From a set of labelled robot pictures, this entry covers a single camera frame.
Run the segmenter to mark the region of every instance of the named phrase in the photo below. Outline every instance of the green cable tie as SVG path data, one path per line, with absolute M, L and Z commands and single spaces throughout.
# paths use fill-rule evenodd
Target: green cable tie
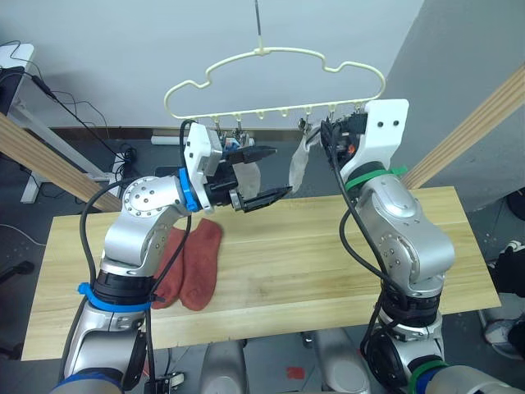
M 375 170 L 372 172 L 367 172 L 366 174 L 362 174 L 361 176 L 358 176 L 357 178 L 351 179 L 350 181 L 346 182 L 345 189 L 346 191 L 352 189 L 353 187 L 357 185 L 361 185 L 362 183 L 366 181 L 370 181 L 372 178 L 375 178 L 376 176 L 380 175 L 386 175 L 386 174 L 392 174 L 392 175 L 403 175 L 408 171 L 408 168 L 406 166 L 402 166 L 399 168 L 392 168 L 391 170 Z
M 430 371 L 431 369 L 439 368 L 439 367 L 446 368 L 448 366 L 449 365 L 443 360 L 428 361 L 427 363 L 423 365 L 419 365 L 412 372 L 412 376 L 410 377 L 409 394 L 416 394 L 416 383 L 418 382 L 419 377 L 423 375 L 425 372 Z

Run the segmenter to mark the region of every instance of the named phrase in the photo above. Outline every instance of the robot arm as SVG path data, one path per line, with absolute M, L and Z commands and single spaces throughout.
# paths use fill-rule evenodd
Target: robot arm
M 349 210 L 365 227 L 388 282 L 395 284 L 381 283 L 380 327 L 363 339 L 363 355 L 377 380 L 393 392 L 405 387 L 426 394 L 522 392 L 475 369 L 444 362 L 438 308 L 454 247 L 390 170 L 408 107 L 406 100 L 372 101 L 362 113 L 321 125 L 323 146 L 345 184 L 341 192 L 354 207 Z
M 215 131 L 193 123 L 185 147 L 187 168 L 179 176 L 146 176 L 123 195 L 122 210 L 107 232 L 100 270 L 79 291 L 87 300 L 66 344 L 63 377 L 53 394 L 121 392 L 140 379 L 146 356 L 143 330 L 158 269 L 173 224 L 201 208 L 232 204 L 249 212 L 283 197 L 289 187 L 244 200 L 233 164 L 251 163 L 275 150 L 248 147 L 223 153 Z

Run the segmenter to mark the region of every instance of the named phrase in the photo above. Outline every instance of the blue cable tie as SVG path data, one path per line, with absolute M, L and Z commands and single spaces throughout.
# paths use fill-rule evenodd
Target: blue cable tie
M 198 212 L 199 205 L 195 201 L 194 196 L 191 194 L 191 186 L 189 185 L 188 172 L 185 168 L 179 168 L 179 179 L 180 187 L 184 192 L 184 197 L 186 198 L 186 209 L 190 212 Z
M 88 297 L 89 302 L 96 308 L 105 310 L 107 312 L 141 312 L 143 310 L 148 310 L 151 308 L 151 302 L 146 302 L 145 304 L 137 305 L 114 305 L 99 300 L 93 291 L 91 290 L 91 285 L 89 283 L 83 282 L 79 284 L 79 293 Z

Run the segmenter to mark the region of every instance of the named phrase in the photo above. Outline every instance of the clothes hanger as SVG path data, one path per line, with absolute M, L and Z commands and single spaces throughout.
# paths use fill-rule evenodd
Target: clothes hanger
M 203 82 L 202 84 L 199 84 L 195 82 L 194 80 L 185 80 L 183 82 L 180 82 L 178 85 L 175 85 L 172 88 L 170 88 L 166 92 L 166 95 L 164 96 L 164 108 L 171 116 L 173 116 L 176 119 L 201 119 L 201 118 L 209 117 L 216 124 L 218 123 L 218 120 L 220 117 L 228 117 L 228 116 L 232 116 L 237 120 L 237 122 L 240 122 L 241 117 L 247 114 L 256 114 L 259 117 L 259 119 L 262 120 L 267 112 L 280 112 L 283 117 L 287 117 L 289 110 L 291 109 L 303 109 L 306 115 L 310 115 L 314 108 L 328 107 L 328 110 L 330 111 L 330 113 L 334 113 L 338 105 L 351 104 L 351 103 L 363 103 L 363 102 L 378 99 L 381 96 L 386 86 L 385 77 L 379 70 L 377 70 L 373 66 L 370 66 L 364 63 L 359 63 L 359 62 L 346 61 L 346 62 L 342 62 L 337 68 L 331 68 L 331 67 L 326 66 L 326 58 L 322 53 L 319 53 L 319 52 L 315 52 L 315 51 L 312 51 L 309 49 L 303 49 L 303 48 L 264 47 L 263 37 L 261 36 L 261 22 L 259 20 L 258 0 L 254 0 L 254 1 L 255 1 L 255 15 L 257 17 L 258 48 L 255 48 L 252 52 L 241 53 L 239 55 L 228 57 L 215 64 L 212 64 L 210 67 L 206 69 L 204 73 L 206 77 L 206 81 Z M 301 105 L 290 105 L 290 106 L 285 106 L 285 107 L 257 108 L 257 109 L 249 109 L 249 110 L 244 110 L 244 111 L 202 113 L 202 114 L 194 114 L 194 115 L 177 115 L 171 111 L 170 106 L 169 106 L 171 96 L 177 90 L 183 88 L 184 86 L 192 85 L 197 89 L 206 89 L 208 86 L 212 84 L 212 77 L 211 77 L 212 71 L 216 70 L 217 68 L 221 66 L 225 66 L 228 63 L 232 63 L 232 62 L 236 62 L 241 59 L 245 59 L 247 57 L 266 56 L 270 53 L 277 53 L 277 52 L 302 53 L 304 55 L 317 57 L 321 59 L 321 68 L 325 72 L 338 73 L 347 66 L 353 66 L 353 67 L 362 68 L 364 70 L 371 71 L 379 78 L 381 82 L 381 88 L 379 89 L 379 92 L 377 92 L 377 94 L 371 97 L 352 98 L 349 100 L 340 100 L 340 101 L 328 101 L 324 103 L 310 103 L 310 104 L 301 104 Z

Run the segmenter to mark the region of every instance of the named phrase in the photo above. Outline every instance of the red sock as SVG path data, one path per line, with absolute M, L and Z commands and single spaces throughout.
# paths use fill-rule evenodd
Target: red sock
M 184 281 L 180 289 L 180 300 L 188 309 L 201 310 L 212 299 L 217 283 L 221 238 L 221 227 L 207 219 L 202 219 L 189 234 L 184 248 Z
M 172 255 L 175 254 L 176 249 L 179 247 L 180 241 L 182 241 L 182 236 L 184 235 L 183 230 L 178 228 L 172 228 L 170 235 L 167 237 L 166 249 L 164 249 L 164 254 L 162 255 L 160 266 L 155 273 L 155 278 L 157 278 L 162 270 L 166 267 L 168 261 Z M 180 287 L 182 285 L 182 278 L 184 274 L 184 250 L 182 250 L 177 256 L 175 262 L 171 266 L 170 270 L 167 272 L 167 275 L 164 277 L 164 280 L 161 282 L 155 293 L 157 296 L 162 297 L 164 301 L 155 301 L 153 302 L 153 309 L 167 308 L 175 301 L 180 292 Z

